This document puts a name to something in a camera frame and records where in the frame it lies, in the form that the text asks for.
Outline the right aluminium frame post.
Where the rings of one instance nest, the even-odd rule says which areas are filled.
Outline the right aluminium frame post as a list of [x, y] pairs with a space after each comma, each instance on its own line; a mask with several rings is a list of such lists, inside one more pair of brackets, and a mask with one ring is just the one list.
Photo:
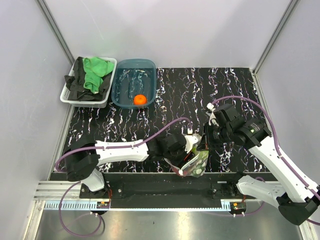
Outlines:
[[295, 9], [299, 5], [300, 0], [290, 0], [282, 17], [280, 18], [276, 28], [274, 29], [267, 45], [265, 46], [260, 58], [258, 59], [255, 67], [252, 69], [252, 72], [256, 75], [259, 70], [261, 69], [262, 65], [264, 64], [265, 60], [267, 59], [269, 53], [273, 49], [275, 43], [277, 42], [278, 38], [280, 37], [282, 31], [284, 30], [286, 24], [289, 22], [292, 14], [294, 13]]

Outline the white plastic basket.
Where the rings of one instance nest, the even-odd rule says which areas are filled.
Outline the white plastic basket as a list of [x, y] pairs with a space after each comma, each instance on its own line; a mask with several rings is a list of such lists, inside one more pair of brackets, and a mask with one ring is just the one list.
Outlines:
[[64, 76], [60, 101], [74, 107], [105, 108], [116, 66], [114, 58], [79, 56]]

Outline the clear polka dot zip bag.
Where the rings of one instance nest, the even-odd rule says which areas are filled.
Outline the clear polka dot zip bag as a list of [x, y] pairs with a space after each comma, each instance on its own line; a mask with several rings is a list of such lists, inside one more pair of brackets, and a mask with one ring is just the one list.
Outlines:
[[[180, 149], [185, 150], [186, 140], [184, 134], [171, 134], [165, 138], [165, 150], [166, 153], [178, 151]], [[170, 165], [171, 170], [180, 177], [201, 177], [205, 173], [205, 168], [208, 163], [209, 150], [198, 151], [198, 154], [195, 157], [185, 164], [183, 167], [175, 167]]]

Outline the aluminium frame post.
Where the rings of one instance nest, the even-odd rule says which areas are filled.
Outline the aluminium frame post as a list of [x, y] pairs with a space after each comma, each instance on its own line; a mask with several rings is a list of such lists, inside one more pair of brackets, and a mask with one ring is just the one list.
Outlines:
[[277, 42], [278, 38], [280, 37], [282, 31], [284, 30], [286, 24], [289, 22], [292, 14], [294, 13], [295, 9], [299, 5], [300, 0], [290, 0], [282, 17], [280, 18], [276, 28], [274, 29], [267, 45], [265, 46], [260, 58], [258, 59], [255, 67], [252, 69], [252, 72], [256, 75], [259, 70], [261, 69], [262, 65], [264, 64], [265, 60], [267, 59], [269, 53], [273, 49], [275, 43]]
[[36, 4], [38, 5], [42, 15], [44, 16], [45, 20], [47, 21], [53, 35], [55, 36], [59, 46], [61, 47], [65, 57], [67, 58], [68, 62], [72, 65], [75, 61], [75, 58], [63, 37], [63, 34], [49, 8], [47, 2], [45, 0], [35, 0]]

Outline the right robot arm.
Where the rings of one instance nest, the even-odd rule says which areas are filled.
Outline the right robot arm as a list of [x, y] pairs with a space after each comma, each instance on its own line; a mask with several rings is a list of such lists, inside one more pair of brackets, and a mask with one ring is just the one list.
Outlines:
[[228, 195], [251, 196], [274, 206], [291, 224], [299, 226], [318, 209], [320, 186], [307, 177], [275, 143], [276, 136], [257, 119], [245, 119], [232, 104], [218, 108], [207, 104], [209, 121], [204, 124], [200, 147], [214, 150], [225, 143], [241, 146], [258, 158], [279, 185], [256, 180], [238, 172], [227, 185]]

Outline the green cloth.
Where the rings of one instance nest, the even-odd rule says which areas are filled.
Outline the green cloth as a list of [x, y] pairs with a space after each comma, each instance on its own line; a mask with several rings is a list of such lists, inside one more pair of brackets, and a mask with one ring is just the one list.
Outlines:
[[83, 87], [97, 94], [103, 83], [103, 77], [114, 70], [115, 64], [100, 57], [85, 57], [82, 63], [85, 72]]

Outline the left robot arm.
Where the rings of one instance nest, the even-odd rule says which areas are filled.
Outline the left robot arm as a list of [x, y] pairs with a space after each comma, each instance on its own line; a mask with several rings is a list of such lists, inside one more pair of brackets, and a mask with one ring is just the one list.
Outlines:
[[200, 140], [192, 132], [132, 142], [95, 141], [93, 138], [89, 142], [79, 140], [63, 154], [66, 179], [84, 184], [95, 197], [103, 198], [108, 193], [108, 186], [98, 166], [114, 162], [165, 160], [182, 173], [183, 168], [198, 157], [193, 149]]

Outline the black cloth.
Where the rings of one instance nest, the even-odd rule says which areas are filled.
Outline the black cloth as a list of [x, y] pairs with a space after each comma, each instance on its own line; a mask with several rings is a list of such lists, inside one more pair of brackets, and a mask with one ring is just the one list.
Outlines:
[[78, 102], [99, 102], [106, 98], [107, 91], [111, 85], [112, 74], [104, 76], [103, 83], [99, 87], [97, 94], [93, 94], [90, 90], [84, 88], [85, 83], [85, 71], [83, 68], [83, 58], [79, 56], [73, 65], [73, 75], [66, 75], [64, 77], [66, 83], [66, 89], [69, 90], [69, 95], [66, 98], [69, 101], [78, 101]]

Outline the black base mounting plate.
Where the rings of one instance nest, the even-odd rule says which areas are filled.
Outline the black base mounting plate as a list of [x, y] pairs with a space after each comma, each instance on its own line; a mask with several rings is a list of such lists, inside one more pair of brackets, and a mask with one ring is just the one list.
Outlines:
[[96, 192], [81, 185], [81, 199], [111, 198], [113, 209], [207, 209], [221, 200], [244, 199], [236, 189], [237, 173], [205, 173], [181, 177], [173, 173], [104, 173], [105, 186]]

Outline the blue translucent plastic tub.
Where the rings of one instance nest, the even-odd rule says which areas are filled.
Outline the blue translucent plastic tub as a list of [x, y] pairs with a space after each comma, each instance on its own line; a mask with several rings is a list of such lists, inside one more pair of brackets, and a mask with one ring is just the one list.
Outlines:
[[[111, 87], [112, 102], [123, 109], [144, 109], [156, 98], [156, 65], [149, 59], [126, 59], [116, 65]], [[134, 105], [136, 95], [145, 95], [147, 103]]]

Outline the orange fake fruit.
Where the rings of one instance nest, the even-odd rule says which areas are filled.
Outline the orange fake fruit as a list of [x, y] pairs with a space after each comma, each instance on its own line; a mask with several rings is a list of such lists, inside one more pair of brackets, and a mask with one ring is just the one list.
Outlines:
[[138, 94], [133, 98], [133, 104], [136, 106], [145, 105], [147, 102], [147, 97], [143, 94]]

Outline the green fake apple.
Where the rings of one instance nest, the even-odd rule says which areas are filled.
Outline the green fake apple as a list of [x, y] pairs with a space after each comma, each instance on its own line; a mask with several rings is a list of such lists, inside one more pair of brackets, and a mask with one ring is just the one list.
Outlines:
[[198, 154], [198, 151], [197, 151], [197, 147], [194, 146], [191, 150], [191, 153], [194, 154], [194, 155], [197, 155]]

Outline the left aluminium frame post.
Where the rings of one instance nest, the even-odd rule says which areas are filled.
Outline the left aluminium frame post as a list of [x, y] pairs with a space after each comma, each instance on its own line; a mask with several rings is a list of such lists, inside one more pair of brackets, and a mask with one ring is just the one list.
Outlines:
[[38, 5], [42, 15], [44, 16], [45, 20], [47, 21], [53, 35], [55, 36], [59, 46], [61, 47], [65, 57], [67, 58], [68, 62], [72, 65], [75, 61], [75, 58], [63, 37], [63, 34], [49, 8], [47, 2], [45, 0], [35, 0], [36, 4]]

